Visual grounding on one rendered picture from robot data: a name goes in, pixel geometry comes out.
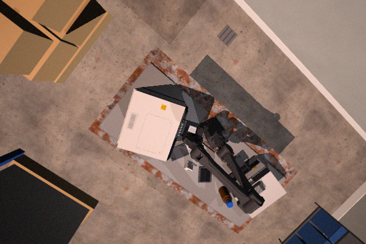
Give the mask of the white multi-well plate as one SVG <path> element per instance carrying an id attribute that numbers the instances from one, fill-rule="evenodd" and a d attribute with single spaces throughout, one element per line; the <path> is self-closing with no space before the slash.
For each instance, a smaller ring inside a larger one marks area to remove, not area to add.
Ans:
<path id="1" fill-rule="evenodd" d="M 196 133 L 196 127 L 190 125 L 188 131 L 195 134 Z"/>

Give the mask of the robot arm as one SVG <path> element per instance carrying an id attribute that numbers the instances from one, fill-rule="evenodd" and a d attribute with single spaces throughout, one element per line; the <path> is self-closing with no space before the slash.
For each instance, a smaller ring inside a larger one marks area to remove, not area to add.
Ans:
<path id="1" fill-rule="evenodd" d="M 265 199 L 250 184 L 233 156 L 233 149 L 220 134 L 212 139 L 219 148 L 216 154 L 222 162 L 229 165 L 239 184 L 212 159 L 201 143 L 204 130 L 204 127 L 198 125 L 195 134 L 190 135 L 186 132 L 183 135 L 183 143 L 191 149 L 190 157 L 207 168 L 238 199 L 237 206 L 245 214 L 253 213 L 264 204 Z"/>

